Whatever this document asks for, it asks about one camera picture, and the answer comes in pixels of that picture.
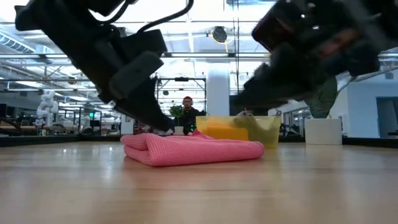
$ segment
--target white column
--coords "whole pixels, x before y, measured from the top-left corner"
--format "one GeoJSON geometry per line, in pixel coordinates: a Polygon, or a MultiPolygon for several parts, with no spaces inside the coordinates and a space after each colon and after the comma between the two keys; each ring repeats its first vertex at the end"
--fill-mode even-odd
{"type": "Polygon", "coordinates": [[[208,64],[206,110],[211,116],[229,116],[229,64],[208,64]]]}
{"type": "Polygon", "coordinates": [[[122,114],[120,134],[133,134],[134,132],[134,119],[122,114]]]}

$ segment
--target white planter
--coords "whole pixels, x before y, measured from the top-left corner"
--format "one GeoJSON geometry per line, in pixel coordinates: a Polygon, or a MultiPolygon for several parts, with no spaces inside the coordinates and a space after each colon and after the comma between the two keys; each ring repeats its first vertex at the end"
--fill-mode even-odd
{"type": "Polygon", "coordinates": [[[183,126],[176,126],[174,127],[174,134],[176,135],[184,135],[184,127],[183,126]]]}
{"type": "Polygon", "coordinates": [[[306,119],[305,143],[319,145],[341,145],[340,119],[306,119]]]}

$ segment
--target pink towel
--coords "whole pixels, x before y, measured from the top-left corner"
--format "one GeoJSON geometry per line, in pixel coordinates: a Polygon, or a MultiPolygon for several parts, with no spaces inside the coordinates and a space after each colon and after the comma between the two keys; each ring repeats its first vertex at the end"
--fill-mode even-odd
{"type": "Polygon", "coordinates": [[[124,152],[148,166],[178,166],[257,159],[264,153],[259,142],[213,139],[199,131],[191,136],[126,135],[124,152]]]}

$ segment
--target plastic container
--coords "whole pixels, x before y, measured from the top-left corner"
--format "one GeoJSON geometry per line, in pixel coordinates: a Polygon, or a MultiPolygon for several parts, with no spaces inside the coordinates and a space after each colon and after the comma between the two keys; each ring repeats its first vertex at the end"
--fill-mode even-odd
{"type": "Polygon", "coordinates": [[[276,149],[279,116],[197,116],[197,130],[215,139],[259,141],[266,149],[276,149]]]}

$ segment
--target black cable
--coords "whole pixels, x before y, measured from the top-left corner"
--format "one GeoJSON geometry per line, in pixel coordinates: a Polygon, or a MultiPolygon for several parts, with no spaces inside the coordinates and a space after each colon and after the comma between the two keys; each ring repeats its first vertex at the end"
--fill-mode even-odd
{"type": "MultiPolygon", "coordinates": [[[[239,13],[239,1],[237,1],[237,10],[239,13]]],[[[232,11],[235,13],[234,1],[232,1],[232,11]]],[[[238,94],[239,94],[239,16],[238,16],[238,36],[236,36],[235,32],[235,16],[233,16],[233,30],[234,30],[234,50],[235,50],[235,64],[236,64],[236,85],[238,86],[238,94]]]]}
{"type": "Polygon", "coordinates": [[[107,21],[100,21],[100,23],[102,23],[102,24],[112,24],[112,23],[116,22],[126,12],[127,8],[129,7],[130,3],[132,3],[132,2],[134,2],[134,1],[125,0],[125,2],[123,3],[122,7],[119,9],[119,11],[112,18],[108,19],[107,21]]]}
{"type": "Polygon", "coordinates": [[[192,6],[193,6],[193,0],[188,0],[188,4],[187,4],[187,5],[185,6],[185,8],[182,9],[181,11],[178,11],[178,12],[172,14],[172,15],[166,16],[166,17],[161,18],[161,19],[158,19],[158,20],[156,20],[156,21],[150,22],[150,23],[146,24],[145,26],[141,27],[141,28],[137,31],[137,33],[142,33],[142,32],[144,32],[145,30],[147,30],[147,29],[149,29],[149,28],[151,28],[151,27],[160,25],[160,24],[165,23],[165,22],[168,22],[168,21],[170,21],[170,20],[172,20],[172,19],[176,19],[176,18],[178,18],[178,17],[180,17],[180,16],[183,16],[183,15],[185,15],[187,12],[189,12],[189,10],[191,10],[192,6]]]}

